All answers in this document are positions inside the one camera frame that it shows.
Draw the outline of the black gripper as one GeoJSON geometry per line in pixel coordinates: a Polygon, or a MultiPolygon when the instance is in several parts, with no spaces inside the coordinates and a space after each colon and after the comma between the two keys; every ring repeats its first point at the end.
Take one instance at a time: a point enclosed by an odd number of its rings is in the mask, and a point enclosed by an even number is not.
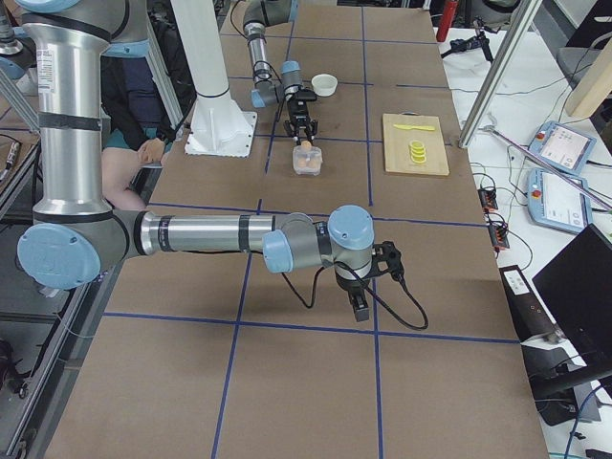
{"type": "Polygon", "coordinates": [[[307,102],[292,98],[287,103],[289,118],[283,122],[286,135],[300,144],[300,131],[304,131],[308,142],[313,143],[317,134],[318,121],[311,120],[307,102]]]}
{"type": "Polygon", "coordinates": [[[349,294],[355,320],[367,321],[370,318],[370,310],[362,283],[353,274],[340,266],[336,266],[334,270],[338,285],[349,294]]]}

